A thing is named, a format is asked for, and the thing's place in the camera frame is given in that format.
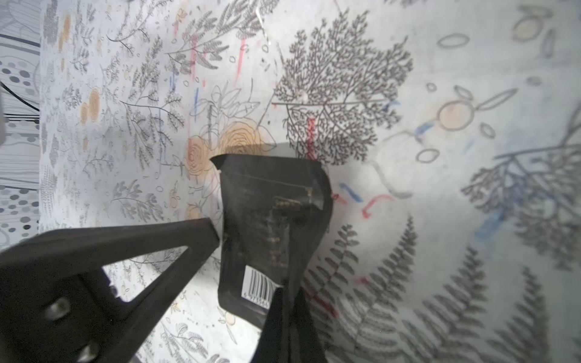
black cable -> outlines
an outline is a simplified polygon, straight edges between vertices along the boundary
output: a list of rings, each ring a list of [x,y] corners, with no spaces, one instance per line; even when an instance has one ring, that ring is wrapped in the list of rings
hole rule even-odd
[[[34,110],[36,110],[36,111],[39,111],[39,112],[40,112],[40,110],[39,110],[39,109],[37,109],[36,107],[34,107],[33,105],[31,105],[30,103],[28,103],[28,102],[26,102],[25,100],[23,100],[22,98],[20,98],[20,96],[19,96],[19,95],[17,95],[16,93],[12,92],[12,91],[10,90],[10,88],[8,88],[8,87],[7,87],[7,86],[6,86],[4,83],[0,82],[0,84],[2,85],[2,88],[3,88],[3,89],[7,90],[9,94],[11,94],[11,95],[13,95],[14,97],[16,97],[16,99],[17,99],[17,100],[21,101],[21,102],[22,102],[22,103],[24,103],[26,106],[28,106],[28,107],[30,107],[30,108],[32,108],[32,109],[34,109]]]

oval drawing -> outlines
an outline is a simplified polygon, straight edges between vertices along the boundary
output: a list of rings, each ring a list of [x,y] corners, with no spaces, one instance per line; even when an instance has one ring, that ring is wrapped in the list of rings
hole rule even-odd
[[[518,88],[512,88],[504,92],[500,92],[498,95],[492,96],[491,98],[476,106],[476,111],[488,111],[494,109],[495,107],[498,107],[504,102],[508,101],[516,94],[517,91]]]
[[[454,92],[456,92],[456,94],[460,98],[464,98],[464,99],[467,99],[467,100],[473,100],[474,99],[474,96],[472,96],[472,92],[470,92],[469,90],[467,90],[464,87],[460,87],[460,86],[456,85],[456,86],[454,86]]]
[[[426,88],[428,89],[428,92],[436,92],[437,91],[437,87],[435,84],[433,83],[426,83]]]
[[[474,120],[474,106],[464,100],[448,102],[438,110],[437,120],[444,130],[462,130]]]
[[[512,27],[512,39],[517,42],[528,42],[539,36],[543,30],[543,21],[537,16],[526,16]]]
[[[531,76],[531,77],[527,78],[525,82],[529,86],[533,86],[533,87],[538,87],[543,83],[541,78],[537,77],[537,76]]]
[[[437,159],[440,156],[440,152],[436,149],[425,149],[420,151],[416,156],[415,159],[417,162],[422,164],[429,164]]]
[[[554,28],[549,30],[541,43],[541,55],[545,58],[553,56],[555,51],[555,41],[557,40],[557,32]]]
[[[454,49],[468,44],[469,41],[470,38],[466,34],[454,33],[441,38],[436,44],[440,48]]]
[[[480,133],[488,139],[494,139],[496,137],[496,131],[489,124],[480,124]]]

plant illustration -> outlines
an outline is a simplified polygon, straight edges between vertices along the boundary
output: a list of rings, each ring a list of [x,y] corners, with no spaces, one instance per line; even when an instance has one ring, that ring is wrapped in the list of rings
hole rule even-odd
[[[134,150],[141,168],[149,165],[154,158],[154,147],[159,145],[159,153],[165,150],[173,141],[164,130],[165,126],[174,131],[184,126],[184,118],[175,106],[181,102],[181,96],[168,91],[163,104],[159,104],[157,82],[159,80],[159,61],[156,57],[162,48],[158,36],[148,49],[141,67],[132,76],[132,84],[125,105],[127,128],[134,139]]]
[[[310,306],[315,329],[319,337],[326,342],[333,341],[331,318],[334,318],[333,315],[336,313],[332,307],[335,304],[332,293],[343,294],[341,285],[349,284],[345,276],[353,276],[355,271],[352,264],[359,263],[359,258],[351,251],[352,247],[359,245],[359,241],[353,239],[357,236],[353,226],[343,225],[337,234],[339,239],[335,240],[335,246],[338,248],[331,248],[334,258],[326,257],[324,259],[326,263],[317,264],[316,271],[309,268],[303,279],[306,300]]]
[[[349,23],[348,10],[329,26],[323,19],[310,38],[304,30],[290,46],[286,74],[274,91],[283,105],[286,137],[298,157],[342,165],[364,161],[374,127],[401,119],[389,104],[412,69],[405,40],[381,51],[365,38],[367,12]]]
[[[130,19],[130,7],[127,6],[127,10],[125,11],[125,16],[123,18],[123,22],[121,26],[117,30],[117,36],[114,39],[111,39],[107,35],[107,39],[112,42],[119,42],[131,56],[133,56],[134,47],[129,43],[129,38],[133,35],[138,34],[141,35],[141,38],[145,42],[149,42],[149,34],[145,27],[147,20],[153,14],[155,9],[163,7],[165,4],[170,2],[171,0],[150,0],[146,6],[146,0],[139,1],[139,9],[134,11],[135,16]]]
[[[516,219],[517,235],[538,253],[550,253],[556,268],[571,270],[581,236],[575,211],[581,192],[581,144],[572,137],[581,125],[581,106],[557,146],[495,157],[500,162],[474,174],[462,193],[484,213]]]
[[[197,362],[194,354],[201,355],[204,359],[207,358],[208,350],[204,347],[204,339],[199,334],[190,332],[186,323],[176,324],[175,334],[164,323],[162,323],[162,327],[162,340],[176,362],[185,363],[189,360]]]
[[[394,350],[396,341],[389,338],[395,333],[392,313],[397,308],[393,301],[401,301],[401,294],[406,291],[404,284],[412,273],[417,237],[413,218],[409,216],[399,243],[389,258],[383,260],[383,266],[377,268],[378,273],[371,273],[365,282],[369,293],[355,288],[355,296],[346,294],[350,309],[338,300],[340,331],[350,341],[354,353],[384,359],[399,355]]]
[[[406,362],[478,361],[472,340],[479,338],[476,328],[484,327],[478,314],[486,311],[479,304],[487,300],[483,284],[486,275],[478,253],[470,247],[463,265],[450,277],[454,284],[444,285],[449,295],[436,294],[435,301],[424,300],[426,311],[414,311],[429,334],[402,320],[406,331],[400,331],[399,336],[411,352],[403,352]]]
[[[551,362],[543,287],[528,267],[523,269],[522,274],[525,277],[522,301],[515,304],[519,314],[506,322],[507,330],[496,330],[498,339],[488,340],[491,348],[503,358],[482,354],[484,363]]]
[[[123,216],[130,219],[135,219],[137,216],[142,222],[163,221],[162,208],[157,203],[155,194],[147,193],[145,198],[142,198],[142,191],[139,190],[137,179],[133,180],[129,185],[125,182],[119,182],[113,188],[113,200],[111,202],[119,202],[121,204],[121,212]]]
[[[220,18],[213,17],[210,10],[199,19],[192,19],[182,33],[181,47],[166,53],[168,69],[175,75],[191,74],[196,64],[217,69],[213,62],[221,61],[221,54],[229,48],[220,38],[232,30],[236,30],[239,39],[254,37],[262,29],[259,16],[272,12],[277,4],[278,0],[234,0],[226,5]]]

fern drawing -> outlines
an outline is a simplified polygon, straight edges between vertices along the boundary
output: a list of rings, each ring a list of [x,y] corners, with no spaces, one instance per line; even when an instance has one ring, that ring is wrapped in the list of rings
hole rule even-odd
[[[304,30],[290,46],[286,74],[274,95],[286,108],[286,138],[298,157],[342,165],[364,161],[375,144],[374,127],[401,119],[390,102],[412,69],[405,40],[381,51],[365,38],[367,12],[351,23],[348,10],[329,26],[323,19],[310,40]]]
[[[353,276],[355,271],[352,264],[359,263],[359,258],[351,251],[352,247],[359,245],[359,241],[353,239],[353,237],[357,236],[353,226],[350,224],[343,225],[337,234],[339,239],[335,240],[335,246],[338,248],[331,248],[331,254],[334,258],[331,256],[326,257],[326,263],[318,264],[315,268],[316,271],[309,268],[303,279],[307,303],[310,306],[315,329],[322,340],[330,343],[333,342],[333,322],[331,317],[334,318],[336,314],[332,307],[335,304],[335,298],[331,291],[336,294],[343,294],[341,284],[349,284],[345,273]]]
[[[484,327],[478,314],[486,311],[479,304],[486,301],[485,277],[478,253],[468,247],[464,266],[451,276],[454,284],[444,285],[449,295],[436,294],[435,301],[424,301],[425,311],[414,311],[425,330],[402,320],[406,331],[400,331],[399,336],[409,348],[403,352],[406,362],[478,361],[478,351],[471,341],[479,338],[476,328]]]
[[[384,359],[399,355],[396,341],[389,338],[395,333],[391,312],[397,312],[393,301],[400,301],[400,294],[406,291],[404,284],[412,273],[417,237],[409,216],[406,230],[389,259],[383,260],[378,273],[370,274],[370,281],[365,284],[369,292],[353,289],[355,296],[346,294],[349,308],[337,302],[340,331],[353,346],[353,353]]]
[[[191,74],[196,64],[218,69],[213,62],[221,61],[221,54],[229,48],[220,38],[233,30],[238,39],[254,37],[262,29],[259,16],[271,13],[277,4],[278,0],[234,0],[226,5],[220,18],[207,11],[199,19],[192,19],[182,33],[182,46],[166,53],[170,59],[168,69],[175,75]]]
[[[522,302],[516,303],[518,315],[506,323],[507,330],[496,330],[498,339],[488,340],[503,357],[482,354],[484,363],[550,363],[548,313],[543,287],[528,267],[523,269],[525,288]]]
[[[132,84],[125,105],[125,119],[129,134],[134,139],[134,150],[139,165],[145,168],[155,157],[156,152],[161,154],[173,141],[165,131],[170,127],[178,131],[184,126],[184,117],[175,109],[181,103],[181,96],[170,89],[160,105],[157,93],[159,80],[159,61],[156,59],[162,48],[161,38],[153,40],[148,49],[141,67],[135,70]]]

orange flower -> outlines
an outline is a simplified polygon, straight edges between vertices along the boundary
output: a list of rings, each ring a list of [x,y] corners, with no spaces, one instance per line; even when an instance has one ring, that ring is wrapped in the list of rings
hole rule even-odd
[[[185,219],[187,220],[197,220],[201,217],[200,208],[193,204],[188,204],[188,208],[185,210]]]
[[[188,179],[204,177],[212,168],[211,156],[211,150],[204,139],[199,136],[190,137],[184,157],[185,168],[188,170]]]
[[[71,14],[67,14],[63,22],[63,38],[64,41],[69,40],[69,33],[71,31]]]
[[[218,149],[220,153],[262,155],[263,137],[254,121],[236,121],[220,134]]]
[[[87,123],[87,113],[89,111],[89,107],[86,103],[83,102],[81,105],[81,124],[84,125]]]

